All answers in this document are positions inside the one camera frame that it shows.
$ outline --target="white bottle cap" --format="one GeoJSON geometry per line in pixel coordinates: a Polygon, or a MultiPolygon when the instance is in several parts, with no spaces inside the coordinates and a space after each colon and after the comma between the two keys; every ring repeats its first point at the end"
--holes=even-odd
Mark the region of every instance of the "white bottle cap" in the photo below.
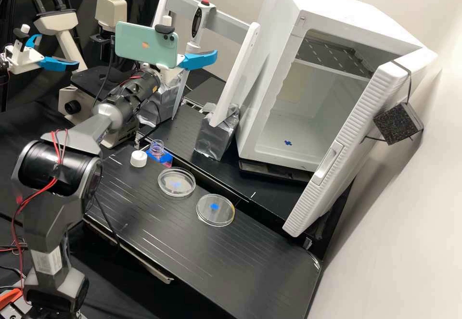
{"type": "Polygon", "coordinates": [[[22,31],[23,33],[29,34],[29,30],[30,30],[29,25],[23,24],[23,25],[21,26],[21,31],[22,31]]]}
{"type": "Polygon", "coordinates": [[[172,18],[169,15],[162,16],[162,24],[165,26],[171,26],[172,18]]]}
{"type": "Polygon", "coordinates": [[[133,151],[131,153],[130,164],[134,167],[143,167],[146,165],[148,155],[144,151],[133,151]]]}

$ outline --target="black foam block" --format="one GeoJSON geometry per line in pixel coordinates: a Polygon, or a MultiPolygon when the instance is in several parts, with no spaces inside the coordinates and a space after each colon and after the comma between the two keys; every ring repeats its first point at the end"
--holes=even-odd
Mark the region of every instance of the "black foam block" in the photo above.
{"type": "Polygon", "coordinates": [[[389,145],[404,140],[424,129],[424,125],[414,109],[405,102],[378,114],[373,120],[389,145]]]}

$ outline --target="petri dish lid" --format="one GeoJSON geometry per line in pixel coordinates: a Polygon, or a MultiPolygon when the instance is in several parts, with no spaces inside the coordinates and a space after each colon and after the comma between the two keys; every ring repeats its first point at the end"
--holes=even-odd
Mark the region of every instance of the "petri dish lid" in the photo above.
{"type": "Polygon", "coordinates": [[[196,205],[199,219],[215,227],[226,226],[234,219],[234,206],[227,198],[218,194],[207,194],[196,205]]]}
{"type": "Polygon", "coordinates": [[[191,172],[181,167],[167,168],[157,178],[160,189],[175,197],[188,196],[196,188],[196,180],[191,172]]]}

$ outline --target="gray robotic arm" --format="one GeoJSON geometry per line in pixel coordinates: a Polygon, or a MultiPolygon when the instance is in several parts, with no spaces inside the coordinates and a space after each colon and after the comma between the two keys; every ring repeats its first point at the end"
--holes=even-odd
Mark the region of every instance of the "gray robotic arm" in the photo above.
{"type": "Polygon", "coordinates": [[[30,194],[57,179],[23,210],[24,233],[33,260],[24,283],[25,298],[32,303],[26,318],[79,318],[89,282],[70,265],[64,234],[82,219],[98,187],[103,169],[100,141],[106,133],[136,118],[143,102],[160,86],[155,71],[143,71],[139,76],[115,87],[94,107],[93,116],[69,129],[67,137],[65,131],[57,132],[60,145],[65,144],[60,165],[50,133],[29,143],[18,158],[12,175],[17,195],[30,194]]]}

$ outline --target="mint green smartphone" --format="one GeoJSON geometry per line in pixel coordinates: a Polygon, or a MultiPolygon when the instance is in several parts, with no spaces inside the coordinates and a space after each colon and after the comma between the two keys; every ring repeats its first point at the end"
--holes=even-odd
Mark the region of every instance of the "mint green smartphone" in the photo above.
{"type": "Polygon", "coordinates": [[[177,66],[178,35],[157,33],[154,28],[118,22],[115,26],[115,53],[149,64],[177,66]]]}

